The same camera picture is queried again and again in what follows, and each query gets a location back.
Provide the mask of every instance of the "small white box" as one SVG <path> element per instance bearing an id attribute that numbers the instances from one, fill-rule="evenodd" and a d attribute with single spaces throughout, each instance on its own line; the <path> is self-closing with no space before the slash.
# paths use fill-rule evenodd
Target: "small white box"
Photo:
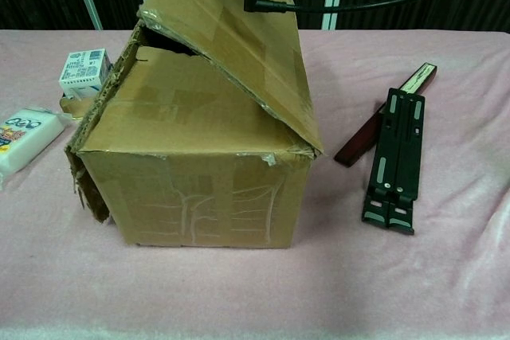
<path id="1" fill-rule="evenodd" d="M 103 87 L 111 66 L 106 49 L 71 52 L 59 84 L 68 99 L 93 97 Z"/>

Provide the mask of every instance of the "white package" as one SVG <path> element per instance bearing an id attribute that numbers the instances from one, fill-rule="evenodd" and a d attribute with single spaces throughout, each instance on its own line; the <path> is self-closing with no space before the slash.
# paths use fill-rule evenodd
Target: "white package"
<path id="1" fill-rule="evenodd" d="M 71 52 L 58 82 L 68 99 L 94 97 L 103 87 L 111 67 L 106 49 Z"/>
<path id="2" fill-rule="evenodd" d="M 7 176 L 28 165 L 70 121 L 68 115 L 26 108 L 0 125 L 0 190 Z"/>

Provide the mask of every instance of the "printed label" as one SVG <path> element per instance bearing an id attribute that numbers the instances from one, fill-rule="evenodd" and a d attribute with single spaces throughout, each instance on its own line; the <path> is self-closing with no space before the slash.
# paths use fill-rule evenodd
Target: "printed label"
<path id="1" fill-rule="evenodd" d="M 61 80 L 79 80 L 85 77 L 97 76 L 103 51 L 84 51 L 69 55 Z"/>
<path id="2" fill-rule="evenodd" d="M 23 119 L 20 117 L 8 119 L 5 125 L 0 127 L 0 154 L 6 153 L 12 143 L 18 141 L 28 131 L 32 131 L 41 125 L 42 122 L 35 119 Z"/>

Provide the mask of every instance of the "cardboard box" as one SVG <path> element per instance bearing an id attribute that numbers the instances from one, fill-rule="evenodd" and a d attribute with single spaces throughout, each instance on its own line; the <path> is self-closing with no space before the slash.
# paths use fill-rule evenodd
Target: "cardboard box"
<path id="1" fill-rule="evenodd" d="M 242 7 L 146 0 L 66 148 L 80 195 L 129 244 L 292 243 L 322 151 L 296 19 Z"/>
<path id="2" fill-rule="evenodd" d="M 58 83 L 69 99 L 94 97 L 103 87 L 111 66 L 106 49 L 71 52 Z"/>

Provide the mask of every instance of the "foldable stand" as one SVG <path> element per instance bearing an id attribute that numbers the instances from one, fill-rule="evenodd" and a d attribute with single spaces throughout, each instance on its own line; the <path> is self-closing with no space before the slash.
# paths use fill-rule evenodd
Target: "foldable stand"
<path id="1" fill-rule="evenodd" d="M 362 220 L 414 234 L 425 97 L 391 88 L 375 150 Z"/>

